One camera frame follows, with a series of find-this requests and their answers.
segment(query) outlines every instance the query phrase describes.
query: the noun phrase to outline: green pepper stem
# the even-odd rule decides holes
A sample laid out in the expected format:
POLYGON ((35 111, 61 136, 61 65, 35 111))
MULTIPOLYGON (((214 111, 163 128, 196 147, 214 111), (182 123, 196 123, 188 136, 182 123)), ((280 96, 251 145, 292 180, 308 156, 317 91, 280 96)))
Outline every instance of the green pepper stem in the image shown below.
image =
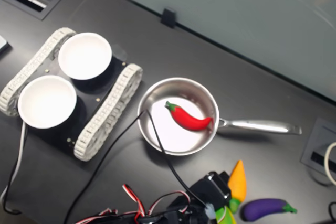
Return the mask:
POLYGON ((297 213, 298 211, 295 208, 292 208, 288 203, 282 208, 284 212, 293 212, 297 213))
POLYGON ((176 104, 170 103, 169 101, 166 101, 165 107, 168 108, 170 111, 175 111, 175 108, 179 106, 176 104))

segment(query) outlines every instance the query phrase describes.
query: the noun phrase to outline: black cable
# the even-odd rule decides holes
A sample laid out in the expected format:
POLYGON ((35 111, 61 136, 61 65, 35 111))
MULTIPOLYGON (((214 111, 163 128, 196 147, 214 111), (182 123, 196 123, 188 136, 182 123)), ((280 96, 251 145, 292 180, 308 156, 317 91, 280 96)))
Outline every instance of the black cable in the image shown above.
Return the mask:
POLYGON ((330 218, 333 221, 333 223, 336 223, 336 218, 334 214, 332 213, 332 209, 331 209, 332 205, 336 205, 336 201, 329 203, 329 206, 328 206, 328 212, 329 212, 330 218))
MULTIPOLYGON (((24 145, 23 147, 26 146, 26 142, 27 142, 27 135, 28 135, 28 127, 25 128, 25 135, 24 135, 24 145)), ((17 165, 17 161, 18 161, 18 157, 16 158, 16 161, 15 161, 15 164, 12 168, 12 171, 11 171, 11 174, 9 175, 9 180, 8 180, 8 184, 7 184, 7 190, 5 192, 5 195, 4 195, 4 202, 3 202, 3 209, 6 213, 10 214, 10 215, 20 215, 21 212, 18 211, 18 210, 15 210, 13 212, 11 211, 8 211, 7 208, 6 208, 6 204, 7 204, 7 198, 8 198, 8 193, 9 193, 9 189, 10 189, 10 186, 12 184, 12 178, 13 178, 13 175, 14 175, 14 172, 15 172, 15 168, 16 168, 16 165, 17 165)))
POLYGON ((72 202, 67 215, 65 216, 64 219, 64 224, 66 224, 68 222, 68 219, 70 217, 70 214, 74 208, 74 206, 76 205, 77 201, 80 199, 80 197, 84 194, 84 192, 86 191, 86 189, 88 189, 88 187, 90 186, 91 182, 93 181, 95 175, 97 174, 97 171, 99 170, 101 164, 103 163, 103 161, 105 160, 107 154, 109 154, 110 150, 112 149, 112 147, 116 144, 116 142, 123 136, 123 134, 125 134, 126 131, 128 131, 128 129, 141 117, 141 115, 143 114, 143 112, 141 112, 135 119, 134 121, 127 126, 127 128, 116 138, 116 140, 111 144, 111 146, 107 149, 107 151, 105 152, 103 158, 100 160, 98 166, 96 167, 96 169, 94 170, 94 172, 92 173, 91 178, 89 179, 89 181, 87 182, 87 184, 85 185, 85 187, 82 189, 82 191, 80 191, 80 193, 78 194, 78 196, 75 198, 75 200, 72 202))
POLYGON ((174 174, 174 176, 176 177, 176 179, 178 180, 178 182, 180 182, 180 184, 184 187, 184 189, 191 195, 193 196, 199 203, 201 203, 205 208, 207 207, 206 204, 197 196, 195 195, 190 189, 189 187, 183 182, 183 180, 180 178, 180 176, 177 174, 174 166, 172 165, 172 163, 170 162, 169 158, 168 158, 168 155, 166 153, 166 151, 164 150, 163 146, 162 146, 162 143, 161 143, 161 140, 159 138, 159 135, 158 135, 158 132, 156 131, 156 128, 155 128, 155 124, 154 124, 154 121, 153 121, 153 118, 152 118, 152 115, 151 113, 146 110, 152 124, 153 124, 153 128, 154 128, 154 132, 155 132, 155 135, 156 135, 156 138, 158 139, 158 143, 160 145, 160 148, 161 148, 161 151, 163 153, 163 157, 165 158, 170 170, 172 171, 172 173, 174 174))
POLYGON ((116 142, 123 136, 123 134, 129 130, 129 128, 142 116, 142 114, 146 112, 148 114, 148 116, 150 117, 150 120, 152 122, 152 125, 153 125, 153 128, 154 128, 154 131, 155 131, 155 135, 156 135, 156 138, 158 139, 158 142, 159 142, 159 145, 160 145, 160 148, 162 150, 162 153, 163 153, 163 156, 170 168, 170 170, 172 171, 172 173, 174 174, 174 176, 176 177, 176 179, 178 180, 178 182, 180 182, 180 184, 184 187, 184 189, 191 195, 193 196, 197 201, 199 201, 204 207, 206 207, 205 203, 197 197, 197 195, 195 195, 190 189, 189 187, 183 182, 183 180, 180 178, 180 176, 177 174, 177 172, 175 171, 172 163, 170 162, 169 158, 168 158, 168 155, 167 153, 165 152, 163 146, 162 146, 162 143, 161 143, 161 140, 158 136, 158 132, 156 131, 156 128, 155 128, 155 125, 154 125, 154 121, 153 121, 153 118, 152 118, 152 115, 151 113, 148 111, 148 110, 145 110, 145 111, 142 111, 135 119, 134 121, 129 125, 127 126, 127 128, 116 138, 116 140, 111 144, 111 146, 107 149, 107 151, 105 152, 103 158, 100 160, 98 166, 96 167, 96 169, 93 171, 92 175, 91 175, 91 178, 89 179, 89 181, 87 182, 87 184, 85 185, 85 187, 82 189, 82 191, 80 191, 80 193, 78 194, 78 196, 75 198, 75 200, 72 202, 66 216, 65 216, 65 219, 64 219, 64 224, 66 224, 68 222, 68 219, 70 217, 70 214, 73 210, 73 208, 75 207, 76 203, 78 202, 78 200, 80 199, 80 197, 84 194, 84 192, 88 189, 88 187, 90 186, 90 184, 92 183, 95 175, 97 174, 97 171, 98 169, 100 168, 101 164, 103 163, 103 161, 105 160, 106 156, 109 154, 110 150, 112 149, 112 147, 116 144, 116 142))

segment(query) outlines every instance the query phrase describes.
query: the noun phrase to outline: table surface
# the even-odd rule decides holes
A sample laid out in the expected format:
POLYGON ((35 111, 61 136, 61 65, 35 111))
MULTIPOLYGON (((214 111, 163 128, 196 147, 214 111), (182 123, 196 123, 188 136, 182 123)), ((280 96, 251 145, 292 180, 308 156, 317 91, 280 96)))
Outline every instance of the table surface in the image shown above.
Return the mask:
MULTIPOLYGON (((283 198, 298 214, 273 215, 257 223, 322 223, 336 190, 312 177, 327 179, 300 163, 318 117, 336 122, 336 108, 272 74, 259 69, 179 28, 163 26, 159 18, 127 0, 62 0, 40 21, 0 1, 0 33, 12 45, 0 56, 0 89, 28 62, 54 30, 70 27, 91 31, 118 44, 128 62, 144 69, 143 82, 97 156, 82 163, 29 135, 9 204, 38 223, 62 223, 67 209, 89 179, 104 150, 136 116, 141 96, 152 84, 169 77, 187 77, 206 86, 226 119, 271 119, 299 124, 301 136, 257 133, 216 135, 197 154, 172 157, 188 185, 210 170, 231 172, 238 159, 245 165, 246 201, 283 198)), ((0 114, 0 188, 16 159, 20 120, 0 114)), ((129 184, 149 205, 160 195, 181 189, 159 152, 142 138, 135 125, 112 149, 97 178, 80 200, 70 220, 106 207, 120 212, 136 209, 121 190, 129 184)), ((158 206, 163 210, 165 204, 158 206)))

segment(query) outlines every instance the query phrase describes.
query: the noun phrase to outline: toy chili pepper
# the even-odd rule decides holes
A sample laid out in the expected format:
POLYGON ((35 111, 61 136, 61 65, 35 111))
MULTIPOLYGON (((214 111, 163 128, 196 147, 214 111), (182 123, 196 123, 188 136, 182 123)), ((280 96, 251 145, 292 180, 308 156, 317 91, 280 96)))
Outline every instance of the toy chili pepper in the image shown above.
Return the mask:
POLYGON ((205 129, 210 122, 213 121, 212 118, 205 118, 203 120, 197 119, 191 115, 189 115, 183 108, 176 104, 166 102, 165 105, 170 112, 172 113, 172 117, 176 123, 178 123, 181 127, 192 130, 192 131, 201 131, 205 129))

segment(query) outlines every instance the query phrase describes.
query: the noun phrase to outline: toy eggplant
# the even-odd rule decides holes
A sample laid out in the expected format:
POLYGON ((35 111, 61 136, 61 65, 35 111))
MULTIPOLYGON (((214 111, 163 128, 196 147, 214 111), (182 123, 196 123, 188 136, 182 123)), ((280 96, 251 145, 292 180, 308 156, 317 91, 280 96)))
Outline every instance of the toy eggplant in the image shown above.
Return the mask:
POLYGON ((282 199, 257 199, 247 203, 241 215, 246 221, 256 221, 266 215, 281 212, 297 213, 298 211, 282 199))

